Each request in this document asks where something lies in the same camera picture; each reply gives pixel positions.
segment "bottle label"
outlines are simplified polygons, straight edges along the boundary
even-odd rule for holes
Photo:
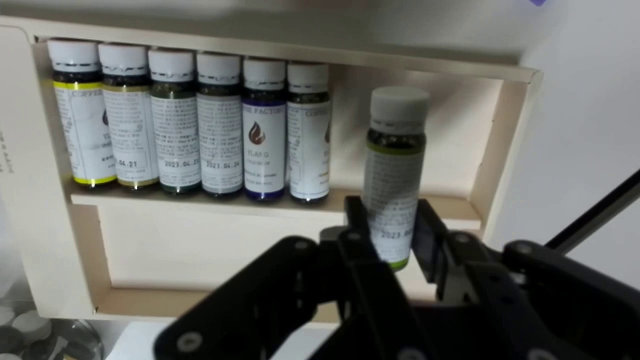
[[[212,193],[242,188],[242,102],[240,96],[198,94],[202,187]]]
[[[287,103],[291,195],[318,199],[329,193],[331,102]]]
[[[362,202],[371,241],[384,261],[409,257],[424,149],[389,149],[367,143]]]
[[[102,184],[116,179],[116,164],[102,83],[53,82],[74,180]]]
[[[151,97],[160,182],[189,186],[200,182],[196,98]]]
[[[257,193],[284,188],[286,105],[243,104],[244,186]]]
[[[104,85],[104,103],[118,180],[153,183],[159,173],[149,87]]]

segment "bottle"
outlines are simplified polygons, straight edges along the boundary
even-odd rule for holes
[[[286,98],[285,63],[244,60],[244,190],[250,199],[284,195]]]
[[[243,187],[240,56],[197,55],[202,188],[214,197]]]
[[[98,50],[118,183],[140,190],[159,180],[147,48],[100,44]]]
[[[192,192],[200,188],[193,53],[151,49],[148,54],[160,185],[172,194]]]
[[[74,181],[95,188],[116,179],[98,44],[48,40],[53,87],[65,132]]]
[[[296,202],[320,202],[329,194],[329,66],[290,63],[287,79],[289,191]]]
[[[394,270],[409,261],[426,146],[429,94],[383,87],[371,94],[371,128],[362,202],[380,258]]]

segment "white bottle cap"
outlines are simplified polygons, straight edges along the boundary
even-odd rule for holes
[[[51,321],[41,318],[35,310],[16,317],[12,326],[24,335],[27,344],[46,339],[51,335]]]
[[[157,81],[183,83],[193,80],[193,53],[180,50],[149,50],[151,78]]]
[[[285,72],[282,60],[244,59],[244,87],[256,90],[283,89]]]
[[[402,86],[377,88],[371,93],[371,128],[383,134],[424,133],[429,93]]]
[[[148,73],[147,48],[138,45],[98,45],[102,72],[109,75],[145,75]]]
[[[66,72],[100,70],[98,43],[80,40],[48,40],[53,69]]]
[[[240,82],[240,56],[200,53],[198,81],[214,85],[234,85]]]
[[[8,306],[0,306],[0,326],[11,325],[15,312]]]
[[[313,94],[327,91],[329,65],[320,63],[290,63],[287,65],[289,91]]]
[[[0,354],[0,360],[22,360],[22,358],[13,354]]]

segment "white wall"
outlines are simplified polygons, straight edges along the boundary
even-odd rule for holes
[[[354,22],[356,40],[520,57],[522,65],[543,70],[545,82],[495,245],[515,238],[546,241],[640,167],[636,0],[548,0],[541,8],[528,0],[359,0],[339,12],[340,2],[316,0],[21,3],[138,12],[159,6],[165,13],[199,18],[239,10],[279,19],[316,13],[323,21],[314,25],[327,31]],[[287,13],[290,9],[299,12]],[[572,256],[640,288],[638,219],[640,204],[635,204]],[[0,251],[6,248],[0,236]]]

